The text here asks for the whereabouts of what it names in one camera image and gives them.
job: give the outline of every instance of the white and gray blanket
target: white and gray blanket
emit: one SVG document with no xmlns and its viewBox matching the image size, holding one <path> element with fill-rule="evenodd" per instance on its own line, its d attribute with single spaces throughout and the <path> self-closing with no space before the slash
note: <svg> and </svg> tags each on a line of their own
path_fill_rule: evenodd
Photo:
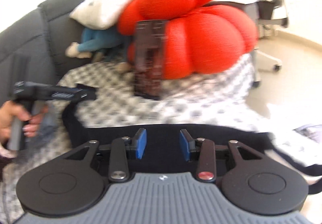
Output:
<svg viewBox="0 0 322 224">
<path fill-rule="evenodd" d="M 220 74 L 194 74 L 181 80 L 163 81 L 161 101 L 133 97 L 133 74 L 119 74 L 115 63 L 93 63 L 73 69 L 59 84 L 74 87 L 81 83 L 99 88 L 98 99 L 80 103 L 76 112 L 78 120 L 88 128 L 194 123 L 273 132 L 274 145 L 298 163 L 305 167 L 322 164 L 320 148 L 315 143 L 296 132 L 275 129 L 267 119 L 248 108 L 245 97 L 253 76 L 252 58 L 245 54 L 232 68 Z M 22 174 L 69 149 L 68 136 L 60 119 L 67 104 L 53 102 L 57 127 L 44 122 L 28 150 L 4 169 L 4 180 L 0 184 L 0 222 L 12 223 L 23 213 L 15 194 Z"/>
</svg>

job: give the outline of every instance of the logo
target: logo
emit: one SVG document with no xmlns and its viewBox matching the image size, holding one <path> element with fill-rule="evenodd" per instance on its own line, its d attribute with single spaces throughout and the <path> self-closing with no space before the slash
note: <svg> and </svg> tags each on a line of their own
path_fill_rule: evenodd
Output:
<svg viewBox="0 0 322 224">
<path fill-rule="evenodd" d="M 162 180 L 162 181 L 165 181 L 165 180 L 168 179 L 168 176 L 162 175 L 162 176 L 159 177 L 159 179 Z"/>
<path fill-rule="evenodd" d="M 73 96 L 74 96 L 74 94 L 58 93 L 58 92 L 52 94 L 52 97 L 57 97 L 57 98 L 61 98 L 61 99 L 70 99 Z"/>
</svg>

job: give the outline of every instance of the floor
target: floor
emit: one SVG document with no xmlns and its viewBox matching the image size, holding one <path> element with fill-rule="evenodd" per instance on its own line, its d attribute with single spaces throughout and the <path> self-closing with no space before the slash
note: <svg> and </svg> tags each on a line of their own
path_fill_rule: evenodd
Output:
<svg viewBox="0 0 322 224">
<path fill-rule="evenodd" d="M 279 72 L 273 62 L 257 58 L 261 85 L 252 89 L 248 105 L 264 117 L 288 125 L 322 122 L 322 51 L 280 37 L 260 40 L 259 49 L 283 61 Z M 302 209 L 313 224 L 322 223 L 322 193 L 309 196 Z"/>
</svg>

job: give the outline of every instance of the fingernail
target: fingernail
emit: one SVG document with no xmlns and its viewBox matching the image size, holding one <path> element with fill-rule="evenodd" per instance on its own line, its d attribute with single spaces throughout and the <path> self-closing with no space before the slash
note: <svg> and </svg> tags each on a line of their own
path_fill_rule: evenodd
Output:
<svg viewBox="0 0 322 224">
<path fill-rule="evenodd" d="M 26 132 L 26 133 L 25 133 L 25 136 L 26 136 L 26 137 L 29 137 L 29 138 L 34 137 L 35 135 L 36 135 L 36 133 L 35 133 L 35 132 Z"/>
<path fill-rule="evenodd" d="M 26 126 L 24 126 L 23 130 L 24 130 L 24 131 L 28 131 L 28 130 L 30 130 L 30 125 L 26 125 Z"/>
</svg>

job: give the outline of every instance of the hand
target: hand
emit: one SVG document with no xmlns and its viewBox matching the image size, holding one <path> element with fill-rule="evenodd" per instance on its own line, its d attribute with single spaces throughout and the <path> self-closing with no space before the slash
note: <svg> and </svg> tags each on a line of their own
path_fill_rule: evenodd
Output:
<svg viewBox="0 0 322 224">
<path fill-rule="evenodd" d="M 5 102 L 0 108 L 0 143 L 6 143 L 10 138 L 11 123 L 15 116 L 21 121 L 29 120 L 29 124 L 24 126 L 23 131 L 26 137 L 34 137 L 37 135 L 39 125 L 47 112 L 48 106 L 46 105 L 38 115 L 31 116 L 22 105 L 13 101 Z"/>
</svg>

